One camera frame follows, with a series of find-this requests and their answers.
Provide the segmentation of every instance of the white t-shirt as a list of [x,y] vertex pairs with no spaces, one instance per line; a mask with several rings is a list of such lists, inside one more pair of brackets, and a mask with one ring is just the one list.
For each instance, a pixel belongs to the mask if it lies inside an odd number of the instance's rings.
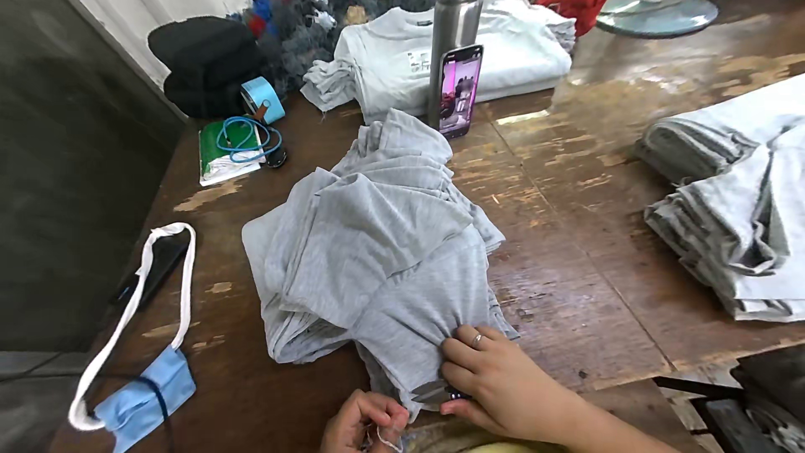
[[[384,119],[390,108],[424,114],[432,21],[433,10],[393,8],[372,22],[344,28],[334,61],[316,61],[304,76],[302,93],[322,111],[356,98],[367,124]],[[484,56],[476,99],[555,86],[570,70],[571,60],[551,28],[572,28],[573,23],[522,0],[486,4],[478,26],[477,43],[484,45]]]

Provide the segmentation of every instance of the phone screen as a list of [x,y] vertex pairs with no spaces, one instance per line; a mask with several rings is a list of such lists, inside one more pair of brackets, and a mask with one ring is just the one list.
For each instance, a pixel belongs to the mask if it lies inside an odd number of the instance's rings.
[[482,57],[481,45],[460,48],[444,54],[439,132],[448,139],[469,131]]

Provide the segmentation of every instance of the left hand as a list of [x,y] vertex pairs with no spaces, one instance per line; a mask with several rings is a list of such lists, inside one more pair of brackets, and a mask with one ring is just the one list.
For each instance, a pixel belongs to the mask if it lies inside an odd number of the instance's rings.
[[[338,414],[327,422],[320,453],[360,453],[371,423],[380,426],[385,440],[396,444],[408,423],[408,411],[393,398],[355,390]],[[394,453],[377,439],[374,428],[369,435],[374,440],[370,453]]]

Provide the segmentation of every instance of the stainless steel water bottle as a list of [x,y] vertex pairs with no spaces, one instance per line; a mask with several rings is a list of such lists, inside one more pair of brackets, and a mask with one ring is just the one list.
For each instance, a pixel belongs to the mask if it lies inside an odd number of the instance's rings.
[[483,0],[436,1],[433,10],[431,86],[427,96],[427,121],[435,129],[439,128],[439,102],[442,97],[442,56],[453,49],[475,44],[483,6]]

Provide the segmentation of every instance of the smartphone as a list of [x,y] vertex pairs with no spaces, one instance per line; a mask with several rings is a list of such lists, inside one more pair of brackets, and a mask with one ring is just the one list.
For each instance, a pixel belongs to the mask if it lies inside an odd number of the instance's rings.
[[[162,283],[167,280],[167,277],[171,275],[171,271],[179,264],[189,246],[190,233],[187,231],[182,231],[178,235],[165,236],[154,242],[151,249],[154,252],[154,263],[151,265],[145,285],[142,287],[142,297],[140,297],[140,305],[137,308],[138,312],[148,306],[159,288],[162,287]],[[132,273],[129,278],[123,281],[123,284],[111,297],[109,303],[113,305],[129,303],[129,299],[134,294],[134,289],[137,288],[139,280],[140,276],[137,273]]]
[[439,132],[448,140],[469,131],[483,55],[484,46],[474,44],[442,56]]

